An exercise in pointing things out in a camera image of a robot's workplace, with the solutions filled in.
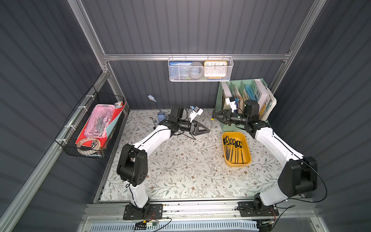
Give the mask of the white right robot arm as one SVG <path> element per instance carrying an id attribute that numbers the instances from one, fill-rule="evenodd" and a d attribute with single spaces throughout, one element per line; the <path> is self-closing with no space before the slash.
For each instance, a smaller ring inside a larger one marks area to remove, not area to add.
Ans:
<path id="1" fill-rule="evenodd" d="M 243 130 L 262 143 L 283 167 L 277 183 L 254 196 L 255 210 L 274 206 L 290 197 L 314 191 L 318 183 L 317 161 L 290 147 L 268 123 L 260 120 L 259 108 L 257 101 L 247 100 L 244 102 L 244 111 L 241 114 L 231 109 L 214 110 L 212 113 L 212 119 L 225 125 L 243 126 Z"/>

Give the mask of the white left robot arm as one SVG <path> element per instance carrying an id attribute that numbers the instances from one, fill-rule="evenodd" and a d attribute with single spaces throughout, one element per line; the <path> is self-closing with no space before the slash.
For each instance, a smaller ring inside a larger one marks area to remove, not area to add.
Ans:
<path id="1" fill-rule="evenodd" d="M 145 190 L 144 181 L 148 174 L 148 157 L 166 140 L 172 136 L 189 133 L 191 139 L 207 134 L 210 130 L 195 120 L 203 113 L 203 109 L 191 106 L 191 113 L 183 119 L 184 108 L 175 105 L 164 120 L 144 139 L 130 145 L 125 144 L 121 150 L 117 164 L 117 174 L 132 196 L 130 205 L 135 209 L 145 211 L 149 208 L 150 200 Z"/>

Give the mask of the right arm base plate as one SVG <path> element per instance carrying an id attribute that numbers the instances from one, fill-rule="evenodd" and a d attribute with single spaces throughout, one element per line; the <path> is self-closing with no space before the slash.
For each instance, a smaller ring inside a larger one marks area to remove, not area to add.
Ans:
<path id="1" fill-rule="evenodd" d="M 238 202 L 236 208 L 241 217 L 274 217 L 279 216 L 278 209 L 274 206 L 265 206 L 253 201 Z"/>

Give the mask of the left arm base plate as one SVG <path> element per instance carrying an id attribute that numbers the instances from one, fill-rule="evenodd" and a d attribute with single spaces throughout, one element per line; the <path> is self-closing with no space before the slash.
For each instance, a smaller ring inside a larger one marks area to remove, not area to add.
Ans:
<path id="1" fill-rule="evenodd" d="M 163 205 L 147 203 L 144 208 L 138 208 L 130 203 L 125 206 L 123 220 L 162 219 Z"/>

